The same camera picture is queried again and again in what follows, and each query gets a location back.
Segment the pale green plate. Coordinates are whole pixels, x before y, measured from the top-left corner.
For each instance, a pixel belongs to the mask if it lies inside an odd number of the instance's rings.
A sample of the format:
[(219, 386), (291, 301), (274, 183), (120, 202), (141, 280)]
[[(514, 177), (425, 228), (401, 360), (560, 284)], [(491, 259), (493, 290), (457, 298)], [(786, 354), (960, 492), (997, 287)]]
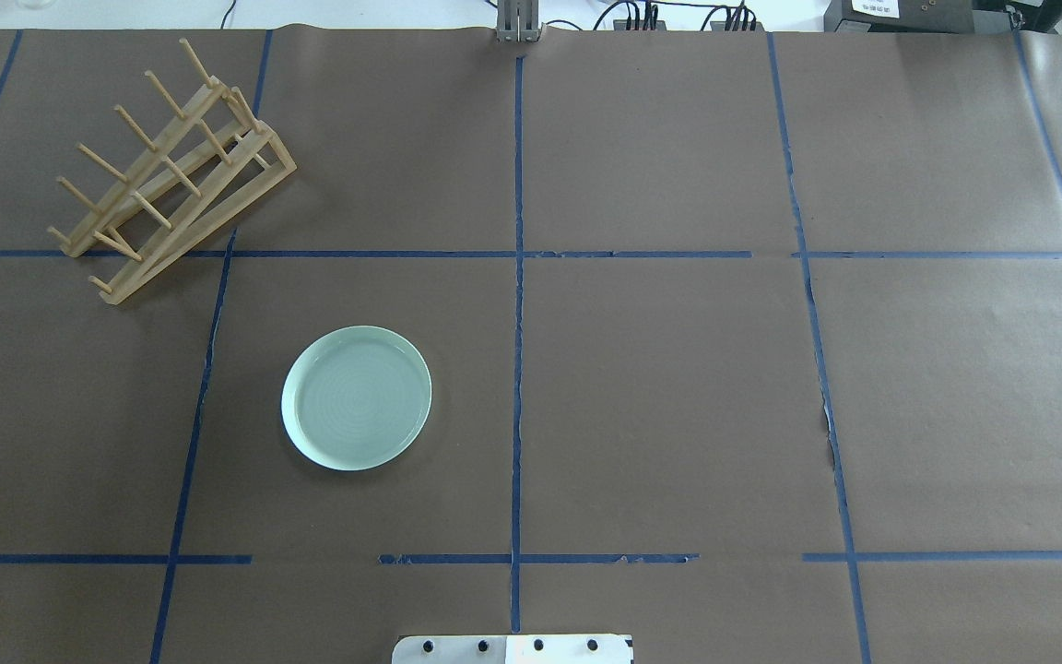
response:
[(357, 472), (408, 450), (431, 413), (431, 373), (392, 329), (349, 326), (321, 336), (284, 378), (284, 432), (316, 466)]

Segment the wooden dish rack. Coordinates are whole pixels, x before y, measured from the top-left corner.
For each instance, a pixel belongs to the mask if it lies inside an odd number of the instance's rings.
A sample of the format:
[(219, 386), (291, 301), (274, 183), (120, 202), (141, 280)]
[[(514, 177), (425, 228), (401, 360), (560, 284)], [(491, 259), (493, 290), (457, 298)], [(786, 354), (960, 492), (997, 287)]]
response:
[(88, 279), (110, 305), (143, 289), (298, 169), (245, 93), (211, 75), (189, 39), (179, 45), (201, 87), (179, 102), (155, 72), (144, 72), (171, 113), (158, 135), (149, 135), (122, 105), (113, 108), (143, 147), (126, 169), (78, 144), (80, 155), (112, 176), (110, 188), (92, 200), (66, 177), (55, 180), (86, 210), (72, 231), (46, 229), (59, 252), (80, 257), (102, 245), (127, 261), (109, 280)]

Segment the black desktop box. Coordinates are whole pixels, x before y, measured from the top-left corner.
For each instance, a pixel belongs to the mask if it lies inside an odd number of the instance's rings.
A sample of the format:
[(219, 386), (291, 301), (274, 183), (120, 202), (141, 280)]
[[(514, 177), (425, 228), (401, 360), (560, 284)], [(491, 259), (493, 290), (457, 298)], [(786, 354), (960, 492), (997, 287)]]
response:
[(822, 32), (941, 33), (974, 32), (971, 1), (830, 1)]

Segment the aluminium frame post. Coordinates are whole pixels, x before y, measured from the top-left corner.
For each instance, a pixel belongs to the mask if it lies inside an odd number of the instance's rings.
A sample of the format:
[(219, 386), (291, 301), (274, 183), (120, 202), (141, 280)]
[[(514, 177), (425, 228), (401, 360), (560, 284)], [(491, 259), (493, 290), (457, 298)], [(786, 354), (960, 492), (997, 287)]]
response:
[(539, 42), (538, 0), (490, 1), (496, 8), (496, 38), (498, 42)]

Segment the white pedestal column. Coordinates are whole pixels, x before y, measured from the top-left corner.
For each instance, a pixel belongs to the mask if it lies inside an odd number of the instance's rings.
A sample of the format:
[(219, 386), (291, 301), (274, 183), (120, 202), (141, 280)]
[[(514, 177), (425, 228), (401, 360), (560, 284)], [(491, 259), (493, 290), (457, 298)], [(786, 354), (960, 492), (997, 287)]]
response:
[(623, 634), (410, 635), (397, 640), (392, 663), (633, 663)]

